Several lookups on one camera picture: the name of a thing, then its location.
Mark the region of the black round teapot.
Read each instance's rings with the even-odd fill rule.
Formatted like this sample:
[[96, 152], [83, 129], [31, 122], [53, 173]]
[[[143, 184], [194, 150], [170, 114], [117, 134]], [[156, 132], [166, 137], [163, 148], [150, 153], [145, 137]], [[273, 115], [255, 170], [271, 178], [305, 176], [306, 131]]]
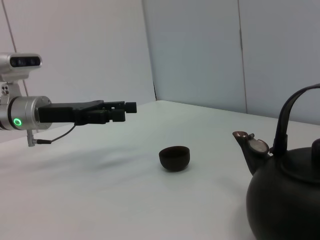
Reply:
[[312, 89], [320, 89], [320, 83], [285, 102], [272, 146], [254, 134], [233, 132], [252, 175], [246, 216], [256, 240], [320, 240], [320, 138], [310, 147], [287, 148], [292, 107]]

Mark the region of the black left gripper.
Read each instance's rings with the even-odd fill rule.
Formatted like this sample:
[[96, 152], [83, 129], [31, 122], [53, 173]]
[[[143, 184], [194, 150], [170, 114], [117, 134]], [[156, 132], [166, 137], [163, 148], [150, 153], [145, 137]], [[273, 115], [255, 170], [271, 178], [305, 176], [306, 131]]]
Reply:
[[125, 113], [137, 113], [137, 103], [125, 101], [104, 102], [103, 100], [50, 103], [39, 107], [37, 111], [41, 123], [74, 123], [76, 126], [86, 124], [104, 125], [109, 122], [125, 122]]

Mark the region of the small dark brown teacup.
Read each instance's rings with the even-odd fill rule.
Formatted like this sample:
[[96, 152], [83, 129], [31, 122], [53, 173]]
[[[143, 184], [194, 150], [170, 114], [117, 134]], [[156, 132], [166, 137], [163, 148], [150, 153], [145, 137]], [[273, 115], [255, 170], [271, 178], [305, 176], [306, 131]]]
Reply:
[[190, 163], [190, 149], [186, 146], [170, 146], [159, 152], [160, 164], [169, 172], [186, 169]]

